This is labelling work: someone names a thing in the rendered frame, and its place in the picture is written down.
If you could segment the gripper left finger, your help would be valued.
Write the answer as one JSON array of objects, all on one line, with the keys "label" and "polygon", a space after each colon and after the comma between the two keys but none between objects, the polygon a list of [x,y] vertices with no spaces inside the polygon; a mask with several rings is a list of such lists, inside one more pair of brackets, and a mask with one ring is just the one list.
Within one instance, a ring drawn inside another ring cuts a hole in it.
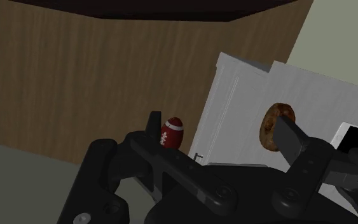
[{"label": "gripper left finger", "polygon": [[97,139],[90,143],[57,224],[129,224],[126,200],[115,194],[120,180],[150,176],[152,196],[161,200],[170,176],[197,201],[218,216],[235,213],[234,187],[207,171],[179,150],[160,142],[159,111],[149,114],[145,130],[127,134],[124,142]]}]

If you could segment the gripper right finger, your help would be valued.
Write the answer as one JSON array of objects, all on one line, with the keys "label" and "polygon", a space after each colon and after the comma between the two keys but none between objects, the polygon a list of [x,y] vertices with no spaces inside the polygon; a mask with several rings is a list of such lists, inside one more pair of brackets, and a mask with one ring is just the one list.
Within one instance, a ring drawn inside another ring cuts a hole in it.
[{"label": "gripper right finger", "polygon": [[277,117],[273,142],[290,165],[272,196],[278,213],[298,219],[323,183],[335,186],[358,213],[358,147],[342,153],[325,140],[307,136],[286,116]]}]

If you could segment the red toy football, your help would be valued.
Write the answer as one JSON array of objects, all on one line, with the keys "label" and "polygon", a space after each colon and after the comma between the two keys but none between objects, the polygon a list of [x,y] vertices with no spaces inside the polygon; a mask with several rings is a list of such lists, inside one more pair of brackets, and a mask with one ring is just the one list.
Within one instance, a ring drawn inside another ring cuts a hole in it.
[{"label": "red toy football", "polygon": [[184,129],[178,117],[169,118],[161,127],[160,144],[165,148],[179,149],[183,140]]}]

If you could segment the brown round cookie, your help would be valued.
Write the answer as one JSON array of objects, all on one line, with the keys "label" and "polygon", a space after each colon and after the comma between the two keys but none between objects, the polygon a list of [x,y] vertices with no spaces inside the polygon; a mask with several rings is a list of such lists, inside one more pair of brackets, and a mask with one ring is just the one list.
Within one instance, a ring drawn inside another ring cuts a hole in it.
[{"label": "brown round cookie", "polygon": [[285,115],[292,121],[296,121],[295,113],[292,107],[284,103],[273,104],[266,112],[259,129],[259,141],[262,147],[269,151],[279,151],[277,145],[273,141],[273,132],[277,117]]}]

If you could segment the white chest of drawers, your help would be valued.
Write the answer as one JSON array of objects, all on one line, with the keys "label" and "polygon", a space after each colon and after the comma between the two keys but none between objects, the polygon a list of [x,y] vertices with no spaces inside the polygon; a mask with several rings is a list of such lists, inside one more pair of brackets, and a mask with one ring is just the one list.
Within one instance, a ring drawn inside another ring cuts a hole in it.
[{"label": "white chest of drawers", "polygon": [[276,102],[290,105],[296,124],[325,141],[342,123],[358,126],[358,85],[282,62],[266,66],[220,53],[190,157],[202,165],[265,164],[288,170],[280,153],[259,142],[261,122]]}]

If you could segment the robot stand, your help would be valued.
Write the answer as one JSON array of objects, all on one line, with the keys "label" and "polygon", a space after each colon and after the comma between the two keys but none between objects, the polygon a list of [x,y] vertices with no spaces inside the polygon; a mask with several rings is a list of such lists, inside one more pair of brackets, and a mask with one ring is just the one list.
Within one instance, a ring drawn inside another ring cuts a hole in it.
[{"label": "robot stand", "polygon": [[10,0],[110,20],[229,22],[297,0]]}]

